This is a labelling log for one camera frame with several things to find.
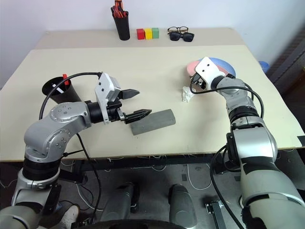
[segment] black cup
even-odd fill
[[[129,23],[128,23],[128,12],[126,11],[126,17],[116,18],[113,17],[116,29],[118,30],[119,37],[122,41],[126,41],[130,38],[129,34]]]
[[[42,87],[42,93],[44,95],[47,95],[52,89],[53,89],[53,84],[58,84],[62,80],[62,77],[56,77],[53,78],[49,81],[47,81],[44,86]],[[56,103],[61,104],[64,102],[81,102],[81,99],[75,92],[71,81],[69,81],[69,85],[65,85],[63,83],[62,85],[59,86],[61,90],[63,90],[63,93],[60,93],[58,90],[55,90],[53,92],[53,95],[51,95],[51,99],[54,100]]]

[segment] green block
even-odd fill
[[[152,28],[152,38],[159,38],[159,28]]]

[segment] eyeglasses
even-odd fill
[[[170,35],[171,41],[177,41],[180,38],[183,38],[185,42],[191,42],[194,38],[194,34],[188,32],[189,28],[182,27],[170,27],[167,29],[168,34]]]

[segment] red marker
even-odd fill
[[[67,74],[62,74],[63,79],[67,79]],[[69,85],[69,80],[65,81],[65,85]]]

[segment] blue object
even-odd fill
[[[265,61],[259,61],[259,64],[261,65],[264,73],[266,73],[270,68],[270,65]]]
[[[211,59],[211,61],[213,61],[214,64],[226,69],[229,74],[231,74],[233,76],[236,76],[234,68],[228,62],[223,61],[223,60],[218,59],[218,58],[214,58],[214,57],[209,57],[209,58]]]

